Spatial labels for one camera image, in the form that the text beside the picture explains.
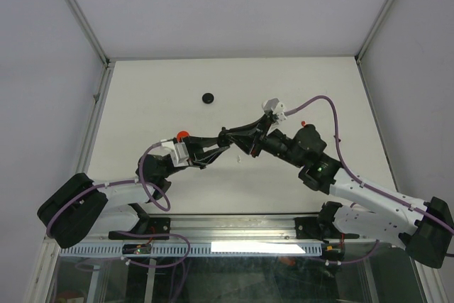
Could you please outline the black earbud case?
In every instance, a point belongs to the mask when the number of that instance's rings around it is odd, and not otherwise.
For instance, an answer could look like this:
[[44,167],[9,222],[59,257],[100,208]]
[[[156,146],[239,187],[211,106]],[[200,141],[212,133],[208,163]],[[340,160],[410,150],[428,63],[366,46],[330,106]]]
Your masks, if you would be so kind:
[[217,138],[217,146],[220,148],[230,147],[232,144],[234,144],[234,139],[231,130],[223,127]]
[[212,104],[214,102],[215,97],[212,93],[207,92],[202,95],[201,99],[204,104]]

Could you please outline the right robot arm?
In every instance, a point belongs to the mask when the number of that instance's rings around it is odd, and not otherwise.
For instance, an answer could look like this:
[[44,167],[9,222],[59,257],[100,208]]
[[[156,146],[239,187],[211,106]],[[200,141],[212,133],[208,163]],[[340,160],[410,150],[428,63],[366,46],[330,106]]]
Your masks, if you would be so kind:
[[425,266],[442,267],[453,237],[453,217],[445,201],[438,197],[425,201],[370,184],[325,154],[326,143],[314,125],[306,124],[289,138],[274,128],[275,122],[273,114],[264,114],[246,126],[222,128],[218,143],[235,144],[254,158],[265,151],[298,167],[298,177],[309,189],[365,208],[361,213],[326,202],[317,220],[323,236],[339,232],[375,238],[404,249]]

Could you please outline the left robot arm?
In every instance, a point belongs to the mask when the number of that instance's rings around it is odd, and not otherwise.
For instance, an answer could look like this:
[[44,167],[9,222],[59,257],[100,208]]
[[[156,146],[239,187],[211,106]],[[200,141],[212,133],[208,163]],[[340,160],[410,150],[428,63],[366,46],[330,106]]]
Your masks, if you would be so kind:
[[230,146],[221,138],[180,135],[161,140],[139,158],[135,177],[95,182],[79,172],[39,207],[37,216],[47,237],[61,248],[100,233],[141,238],[150,226],[142,204],[169,212],[170,176],[188,168],[203,170]]

